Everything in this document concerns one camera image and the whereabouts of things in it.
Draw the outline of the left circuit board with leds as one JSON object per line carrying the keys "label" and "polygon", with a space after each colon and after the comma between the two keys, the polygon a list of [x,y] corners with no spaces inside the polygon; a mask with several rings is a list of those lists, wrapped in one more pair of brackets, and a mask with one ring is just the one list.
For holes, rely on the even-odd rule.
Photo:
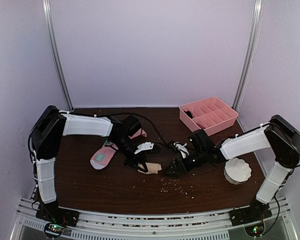
{"label": "left circuit board with leds", "polygon": [[47,223],[43,228],[43,233],[51,239],[60,237],[64,233],[65,227],[53,222]]}

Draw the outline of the circuit board with leds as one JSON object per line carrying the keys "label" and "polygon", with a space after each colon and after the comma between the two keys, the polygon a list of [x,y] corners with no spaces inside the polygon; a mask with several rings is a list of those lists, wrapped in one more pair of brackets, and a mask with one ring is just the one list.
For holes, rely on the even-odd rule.
{"label": "circuit board with leds", "polygon": [[51,239],[60,237],[64,233],[65,227],[53,222],[47,223],[43,228],[43,233]]}
{"label": "circuit board with leds", "polygon": [[260,222],[256,224],[246,225],[244,227],[245,233],[252,238],[261,236],[265,231],[265,224]]}

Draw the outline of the left aluminium frame post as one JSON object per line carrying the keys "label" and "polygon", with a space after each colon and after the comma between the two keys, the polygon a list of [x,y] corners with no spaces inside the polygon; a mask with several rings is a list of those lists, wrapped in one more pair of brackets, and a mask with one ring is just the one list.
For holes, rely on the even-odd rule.
{"label": "left aluminium frame post", "polygon": [[67,107],[70,111],[72,111],[74,109],[74,106],[73,106],[73,103],[72,103],[72,100],[70,97],[70,93],[69,93],[68,86],[66,83],[64,71],[62,68],[60,54],[58,51],[58,45],[57,45],[57,39],[56,39],[56,34],[55,34],[55,29],[54,29],[50,1],[43,0],[42,7],[43,7],[43,13],[44,13],[45,21],[46,21],[47,32],[48,32],[48,36],[49,36],[49,41],[50,41],[50,46],[51,46],[52,56],[53,56],[53,62],[55,65],[58,81],[60,83],[61,91],[65,98]]}

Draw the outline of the striped beige maroon sock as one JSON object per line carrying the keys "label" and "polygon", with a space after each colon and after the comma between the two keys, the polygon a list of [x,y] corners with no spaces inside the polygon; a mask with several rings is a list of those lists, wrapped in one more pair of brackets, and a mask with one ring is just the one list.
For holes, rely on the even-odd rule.
{"label": "striped beige maroon sock", "polygon": [[146,162],[146,166],[148,171],[144,172],[140,169],[138,169],[137,171],[141,174],[145,174],[145,175],[157,175],[160,171],[162,171],[162,166],[160,163],[151,163],[151,162]]}

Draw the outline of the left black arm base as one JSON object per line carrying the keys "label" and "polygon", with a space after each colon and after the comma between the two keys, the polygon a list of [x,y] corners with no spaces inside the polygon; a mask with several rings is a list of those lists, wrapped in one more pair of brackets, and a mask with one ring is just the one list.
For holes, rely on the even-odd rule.
{"label": "left black arm base", "polygon": [[80,213],[75,210],[58,208],[56,212],[50,212],[40,208],[35,217],[47,222],[57,223],[62,226],[76,227]]}

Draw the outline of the white scalloped bowl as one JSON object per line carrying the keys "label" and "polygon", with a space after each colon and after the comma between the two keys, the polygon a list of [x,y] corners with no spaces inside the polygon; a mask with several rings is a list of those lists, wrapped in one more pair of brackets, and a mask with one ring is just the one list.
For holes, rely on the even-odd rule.
{"label": "white scalloped bowl", "polygon": [[223,174],[230,184],[241,185],[249,180],[252,169],[245,160],[234,158],[225,163]]}

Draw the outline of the pink patterned sock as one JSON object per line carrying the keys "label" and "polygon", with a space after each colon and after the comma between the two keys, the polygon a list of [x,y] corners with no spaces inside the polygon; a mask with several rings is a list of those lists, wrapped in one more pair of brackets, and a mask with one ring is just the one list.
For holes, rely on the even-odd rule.
{"label": "pink patterned sock", "polygon": [[[116,153],[119,152],[119,147],[117,147],[113,142],[106,140],[103,146],[91,157],[90,164],[95,170],[102,170],[108,166],[111,159]],[[127,153],[124,156],[126,157],[126,164],[134,168],[140,169],[139,159],[142,157],[139,154],[144,153],[145,151],[140,152],[139,154]]]}

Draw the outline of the pink divided organizer tray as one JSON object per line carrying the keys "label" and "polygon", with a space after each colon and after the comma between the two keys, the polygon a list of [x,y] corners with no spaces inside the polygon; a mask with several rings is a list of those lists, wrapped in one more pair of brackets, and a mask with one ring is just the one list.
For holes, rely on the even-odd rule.
{"label": "pink divided organizer tray", "polygon": [[[185,111],[190,111],[189,118]],[[216,96],[200,99],[179,107],[179,119],[191,131],[203,129],[212,136],[234,125],[239,114]]]}

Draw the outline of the aluminium front rail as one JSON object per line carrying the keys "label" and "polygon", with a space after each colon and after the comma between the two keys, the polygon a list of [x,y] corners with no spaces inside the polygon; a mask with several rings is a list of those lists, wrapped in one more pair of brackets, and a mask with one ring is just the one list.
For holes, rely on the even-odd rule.
{"label": "aluminium front rail", "polygon": [[[36,218],[38,203],[21,198],[8,240],[49,240],[44,234],[47,221]],[[66,227],[56,240],[299,240],[285,197],[278,199],[280,214],[262,238],[250,237],[248,224],[234,226],[231,208],[178,214],[114,214],[78,211],[76,226]]]}

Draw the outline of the right aluminium frame post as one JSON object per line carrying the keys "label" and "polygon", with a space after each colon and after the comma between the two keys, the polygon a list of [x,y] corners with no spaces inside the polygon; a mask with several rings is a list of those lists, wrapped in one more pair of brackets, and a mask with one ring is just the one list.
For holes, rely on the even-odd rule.
{"label": "right aluminium frame post", "polygon": [[232,105],[232,108],[237,111],[239,111],[239,108],[243,102],[244,95],[248,86],[251,70],[252,70],[253,56],[255,54],[257,44],[258,44],[258,39],[259,39],[263,2],[264,2],[263,0],[254,1],[249,40],[247,44],[246,54],[244,58],[241,75],[239,78],[236,95]]}

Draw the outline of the aluminium frame post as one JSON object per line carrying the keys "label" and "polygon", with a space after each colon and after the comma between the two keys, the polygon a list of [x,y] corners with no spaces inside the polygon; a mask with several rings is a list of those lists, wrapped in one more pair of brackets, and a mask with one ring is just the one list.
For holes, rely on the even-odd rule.
{"label": "aluminium frame post", "polygon": [[248,86],[251,70],[252,70],[253,56],[255,54],[257,44],[258,44],[258,39],[259,39],[263,2],[264,2],[263,0],[254,1],[249,40],[247,44],[246,54],[244,58],[241,75],[239,78],[236,95],[232,105],[232,108],[237,111],[239,111],[239,108],[243,102],[244,95]]}
{"label": "aluminium frame post", "polygon": [[60,54],[58,51],[58,45],[57,45],[57,39],[56,39],[56,34],[55,34],[55,29],[54,29],[50,1],[43,0],[42,7],[43,7],[43,13],[44,13],[45,21],[46,21],[47,32],[48,32],[48,36],[49,36],[49,41],[50,41],[50,46],[51,46],[52,56],[53,56],[53,62],[55,65],[58,81],[60,83],[61,91],[65,98],[67,107],[70,111],[72,111],[74,109],[74,106],[73,106],[73,103],[72,103],[72,100],[70,97],[70,93],[69,93],[68,86],[66,83],[64,71],[62,68]]}

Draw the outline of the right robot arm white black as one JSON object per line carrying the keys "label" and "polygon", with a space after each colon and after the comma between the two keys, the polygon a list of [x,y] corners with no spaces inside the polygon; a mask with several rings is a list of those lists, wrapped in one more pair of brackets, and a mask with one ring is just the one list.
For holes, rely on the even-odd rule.
{"label": "right robot arm white black", "polygon": [[252,167],[244,155],[254,153],[262,161],[261,153],[267,153],[264,181],[254,195],[254,204],[246,210],[249,220],[258,220],[267,205],[285,185],[292,172],[300,164],[300,131],[281,115],[273,115],[269,121],[246,132],[230,136],[214,143],[203,129],[189,136],[194,150],[182,151],[183,156],[172,160],[164,175],[181,177],[205,163],[223,162],[225,179],[231,184],[243,184],[252,176]]}

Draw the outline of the black item in tray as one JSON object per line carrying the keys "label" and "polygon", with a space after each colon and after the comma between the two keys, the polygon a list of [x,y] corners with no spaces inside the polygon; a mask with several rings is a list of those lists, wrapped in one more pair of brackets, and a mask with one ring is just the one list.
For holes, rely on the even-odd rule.
{"label": "black item in tray", "polygon": [[184,113],[185,113],[190,119],[193,119],[193,118],[194,118],[193,115],[192,115],[192,113],[191,113],[189,110],[185,111]]}

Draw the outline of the right circuit board with leds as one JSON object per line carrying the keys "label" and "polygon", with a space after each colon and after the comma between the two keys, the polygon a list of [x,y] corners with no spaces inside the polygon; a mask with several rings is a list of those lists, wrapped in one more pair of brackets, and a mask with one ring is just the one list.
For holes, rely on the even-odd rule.
{"label": "right circuit board with leds", "polygon": [[261,236],[265,231],[265,224],[260,222],[256,224],[246,225],[244,227],[245,233],[252,238]]}

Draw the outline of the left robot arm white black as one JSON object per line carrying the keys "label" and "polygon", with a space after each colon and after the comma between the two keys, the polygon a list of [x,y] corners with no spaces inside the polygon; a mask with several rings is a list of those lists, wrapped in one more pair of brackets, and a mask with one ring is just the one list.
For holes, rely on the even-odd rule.
{"label": "left robot arm white black", "polygon": [[136,113],[130,113],[125,119],[118,120],[114,115],[74,114],[49,105],[28,137],[28,150],[35,166],[35,181],[43,205],[43,215],[51,222],[62,218],[55,189],[55,161],[64,136],[106,137],[125,156],[124,165],[146,173],[147,155],[157,154],[161,148],[154,142],[133,144],[132,136],[142,129]]}

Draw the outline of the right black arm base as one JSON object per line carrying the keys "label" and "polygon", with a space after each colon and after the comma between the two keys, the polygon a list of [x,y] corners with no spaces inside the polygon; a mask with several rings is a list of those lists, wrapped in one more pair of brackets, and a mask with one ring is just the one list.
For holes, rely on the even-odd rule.
{"label": "right black arm base", "polygon": [[269,208],[260,210],[253,207],[235,208],[229,213],[232,226],[246,225],[253,222],[260,222],[265,218],[271,217],[273,214]]}

